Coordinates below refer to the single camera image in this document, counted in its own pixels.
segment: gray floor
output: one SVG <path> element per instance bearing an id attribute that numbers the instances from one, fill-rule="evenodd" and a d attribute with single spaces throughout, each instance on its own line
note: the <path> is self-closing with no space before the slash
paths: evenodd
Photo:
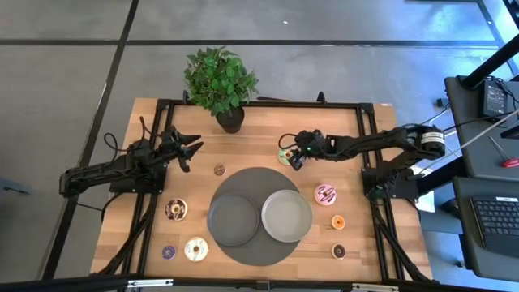
<path id="1" fill-rule="evenodd" d="M 130 3 L 4 0 L 0 38 L 117 39 Z M 517 34 L 500 0 L 485 3 L 505 40 Z M 130 38 L 466 41 L 491 40 L 492 35 L 473 3 L 148 0 L 139 5 Z M 127 47 L 101 133 L 111 131 L 122 140 L 136 97 L 180 98 L 186 87 L 185 56 L 197 49 Z M 261 95 L 313 101 L 318 91 L 324 91 L 330 101 L 392 103 L 400 124 L 423 122 L 437 113 L 432 103 L 444 97 L 443 78 L 470 73 L 495 52 L 405 47 L 229 49 L 255 70 Z M 0 47 L 0 177 L 33 189 L 31 195 L 0 196 L 0 282 L 38 277 L 62 202 L 58 176 L 77 162 L 113 56 L 114 47 Z M 507 67 L 495 74 L 511 76 Z M 445 114 L 435 124 L 448 127 L 452 117 Z M 448 138 L 448 145 L 458 146 L 455 135 Z M 98 140 L 92 163 L 111 155 Z M 96 187 L 80 201 L 100 207 L 106 196 L 106 187 Z M 99 228 L 98 212 L 77 209 L 57 277 L 88 274 Z M 424 234 L 435 279 L 519 290 L 517 283 L 481 279 L 456 268 L 453 259 L 461 260 L 456 235 Z"/>

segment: light gray plate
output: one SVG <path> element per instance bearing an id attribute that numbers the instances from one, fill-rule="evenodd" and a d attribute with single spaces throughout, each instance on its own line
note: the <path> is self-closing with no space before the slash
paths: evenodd
<path id="1" fill-rule="evenodd" d="M 214 240 L 228 247 L 236 247 L 249 241 L 259 223 L 260 216 L 256 206 L 243 195 L 220 196 L 212 202 L 209 209 L 209 231 Z"/>
<path id="2" fill-rule="evenodd" d="M 301 240 L 310 231 L 313 213 L 307 199 L 296 191 L 281 190 L 271 194 L 261 209 L 267 232 L 283 243 Z"/>

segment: pink frosted donut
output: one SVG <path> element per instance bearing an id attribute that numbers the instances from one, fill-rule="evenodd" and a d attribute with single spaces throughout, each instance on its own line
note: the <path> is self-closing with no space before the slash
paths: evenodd
<path id="1" fill-rule="evenodd" d="M 335 202 L 337 192 L 328 184 L 319 185 L 314 191 L 314 199 L 317 204 L 329 206 Z"/>

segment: plant pot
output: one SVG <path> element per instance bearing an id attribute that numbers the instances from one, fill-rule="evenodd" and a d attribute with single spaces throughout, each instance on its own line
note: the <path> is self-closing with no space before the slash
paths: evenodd
<path id="1" fill-rule="evenodd" d="M 217 114 L 217 121 L 224 131 L 233 134 L 240 131 L 243 119 L 245 118 L 245 111 L 243 107 L 233 107 L 224 113 Z"/>

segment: keyboard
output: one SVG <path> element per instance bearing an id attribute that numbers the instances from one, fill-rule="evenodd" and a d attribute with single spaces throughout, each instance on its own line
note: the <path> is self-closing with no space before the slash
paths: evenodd
<path id="1" fill-rule="evenodd" d="M 519 257 L 519 197 L 470 198 L 483 246 L 505 256 Z"/>

